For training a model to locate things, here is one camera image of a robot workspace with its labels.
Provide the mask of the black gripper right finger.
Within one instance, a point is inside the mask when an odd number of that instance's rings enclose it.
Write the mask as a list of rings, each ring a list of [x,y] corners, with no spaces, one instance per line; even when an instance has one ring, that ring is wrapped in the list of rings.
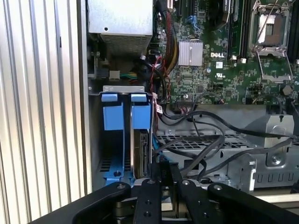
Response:
[[[195,224],[297,224],[299,216],[225,184],[202,189],[170,165],[178,193]]]

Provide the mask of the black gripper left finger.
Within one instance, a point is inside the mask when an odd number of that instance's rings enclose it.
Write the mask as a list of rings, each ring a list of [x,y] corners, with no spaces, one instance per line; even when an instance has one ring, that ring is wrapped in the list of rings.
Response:
[[[57,209],[35,224],[160,224],[160,164],[152,166],[151,177],[131,187],[111,183],[87,196]]]

